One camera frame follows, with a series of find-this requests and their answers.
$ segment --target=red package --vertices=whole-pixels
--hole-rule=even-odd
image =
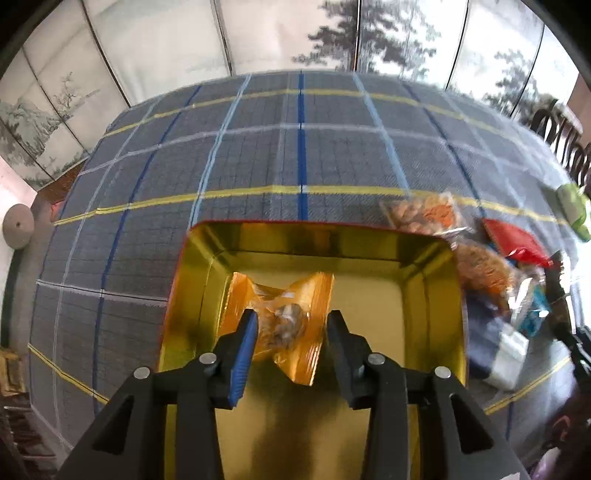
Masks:
[[[503,257],[544,268],[552,266],[552,260],[530,233],[500,220],[483,218],[482,223]]]

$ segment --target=blue package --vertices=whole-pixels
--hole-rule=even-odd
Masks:
[[[548,304],[548,300],[546,300],[546,295],[544,295],[544,292],[538,285],[534,289],[534,298],[531,302],[531,307],[518,328],[519,333],[526,338],[535,337],[549,313],[550,305]]]

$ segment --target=orange plastic bag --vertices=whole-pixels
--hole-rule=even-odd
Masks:
[[[271,356],[292,382],[312,385],[333,282],[333,275],[320,272],[282,290],[235,272],[218,334],[234,332],[244,310],[254,310],[259,332],[253,361]]]

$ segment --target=clear plastic bag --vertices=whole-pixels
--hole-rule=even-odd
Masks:
[[[445,235],[468,230],[450,192],[381,202],[390,225],[396,230],[423,235]]]
[[[486,293],[502,314],[527,312],[526,277],[492,248],[456,237],[452,243],[462,287]]]
[[[252,359],[272,357],[293,382],[312,385],[333,283],[333,275],[319,272],[282,290],[235,272],[218,335],[234,332],[244,310],[253,309],[258,338]]]

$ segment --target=black chair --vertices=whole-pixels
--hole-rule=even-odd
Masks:
[[[552,148],[560,165],[570,178],[579,186],[585,187],[585,193],[591,193],[591,182],[587,181],[591,164],[591,143],[583,148],[579,143],[581,132],[556,108],[540,108],[531,121],[530,130],[542,137]],[[558,154],[561,139],[564,138],[562,154]]]

